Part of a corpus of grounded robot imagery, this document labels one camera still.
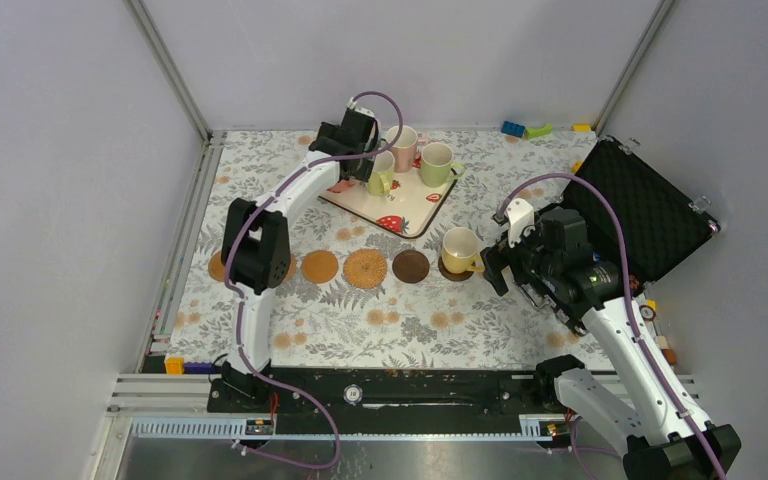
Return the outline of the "yellow mug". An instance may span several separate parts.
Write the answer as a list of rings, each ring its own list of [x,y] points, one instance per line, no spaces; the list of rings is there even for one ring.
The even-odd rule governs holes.
[[[453,273],[472,271],[483,273],[484,264],[480,256],[481,245],[475,232],[464,227],[455,227],[443,237],[442,257],[446,268]]]

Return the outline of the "pink mug front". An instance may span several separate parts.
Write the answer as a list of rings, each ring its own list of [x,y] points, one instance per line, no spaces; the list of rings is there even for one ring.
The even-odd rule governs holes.
[[[340,180],[335,185],[328,188],[327,191],[334,194],[340,194],[353,188],[355,185],[356,182],[354,180]]]

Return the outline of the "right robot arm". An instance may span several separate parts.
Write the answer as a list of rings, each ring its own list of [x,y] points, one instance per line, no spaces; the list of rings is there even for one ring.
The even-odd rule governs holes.
[[[585,220],[572,209],[535,213],[516,200],[494,215],[506,230],[485,248],[484,276],[497,294],[517,284],[546,296],[599,342],[632,402],[595,381],[572,355],[540,362],[526,391],[543,410],[563,407],[587,421],[621,455],[630,479],[724,479],[741,449],[728,424],[716,425],[658,351],[631,295],[626,242],[615,212],[617,262],[596,262]]]

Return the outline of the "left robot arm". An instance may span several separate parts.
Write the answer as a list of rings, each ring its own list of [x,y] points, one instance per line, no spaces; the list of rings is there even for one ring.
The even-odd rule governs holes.
[[[291,262],[291,224],[341,180],[366,180],[379,144],[379,124],[368,109],[351,105],[337,124],[324,122],[303,160],[280,184],[255,200],[238,198],[228,207],[221,260],[226,286],[240,304],[230,352],[211,383],[212,413],[264,412],[288,390],[301,389],[314,375],[271,366],[269,326],[278,287]]]

